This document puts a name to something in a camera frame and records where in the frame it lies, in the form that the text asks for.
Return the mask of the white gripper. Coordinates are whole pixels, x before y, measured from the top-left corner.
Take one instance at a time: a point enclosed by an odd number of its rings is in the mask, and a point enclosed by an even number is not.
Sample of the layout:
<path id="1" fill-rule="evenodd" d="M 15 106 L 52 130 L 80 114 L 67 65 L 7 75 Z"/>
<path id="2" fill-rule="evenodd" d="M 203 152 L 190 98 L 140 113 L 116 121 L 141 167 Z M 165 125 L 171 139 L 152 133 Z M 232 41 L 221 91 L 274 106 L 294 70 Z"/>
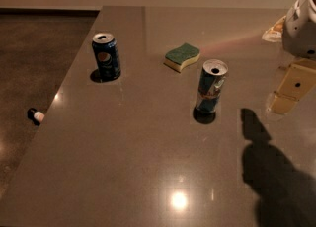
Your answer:
<path id="1" fill-rule="evenodd" d="M 288 10 L 282 31 L 283 49 L 296 57 L 316 58 L 316 0 L 296 0 Z M 296 60 L 273 92 L 269 110 L 288 114 L 316 86 L 316 62 Z"/>

